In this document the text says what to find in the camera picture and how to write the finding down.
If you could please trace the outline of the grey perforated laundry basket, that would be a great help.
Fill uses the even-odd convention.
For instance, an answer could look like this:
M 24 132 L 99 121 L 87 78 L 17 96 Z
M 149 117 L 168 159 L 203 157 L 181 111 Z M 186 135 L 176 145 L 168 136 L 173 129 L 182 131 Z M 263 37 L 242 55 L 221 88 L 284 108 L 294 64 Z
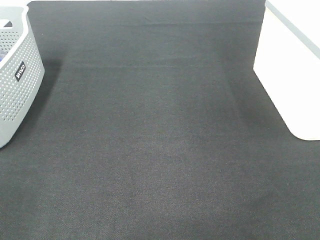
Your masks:
M 41 86 L 45 69 L 26 5 L 0 6 L 0 145 L 13 137 Z

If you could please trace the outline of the blue towel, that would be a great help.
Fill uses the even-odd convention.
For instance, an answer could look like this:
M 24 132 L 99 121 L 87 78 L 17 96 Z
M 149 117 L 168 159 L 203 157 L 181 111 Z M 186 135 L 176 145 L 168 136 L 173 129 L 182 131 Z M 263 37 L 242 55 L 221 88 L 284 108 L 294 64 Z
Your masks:
M 2 61 L 6 57 L 6 55 L 7 55 L 7 52 L 0 49 L 0 61 Z

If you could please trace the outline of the black fabric table mat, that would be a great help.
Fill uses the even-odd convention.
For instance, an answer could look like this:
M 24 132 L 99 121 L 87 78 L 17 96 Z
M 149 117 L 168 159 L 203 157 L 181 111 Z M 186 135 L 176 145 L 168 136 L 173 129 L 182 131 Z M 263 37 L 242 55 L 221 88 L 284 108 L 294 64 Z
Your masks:
M 34 1 L 3 240 L 317 240 L 320 144 L 253 72 L 262 0 Z

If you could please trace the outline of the white plastic bin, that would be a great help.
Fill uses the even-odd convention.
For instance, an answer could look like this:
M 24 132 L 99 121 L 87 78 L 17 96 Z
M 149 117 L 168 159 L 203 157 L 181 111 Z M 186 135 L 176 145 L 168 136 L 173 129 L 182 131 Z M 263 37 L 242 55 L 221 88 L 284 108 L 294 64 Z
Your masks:
M 320 139 L 320 2 L 267 0 L 253 70 L 288 130 Z

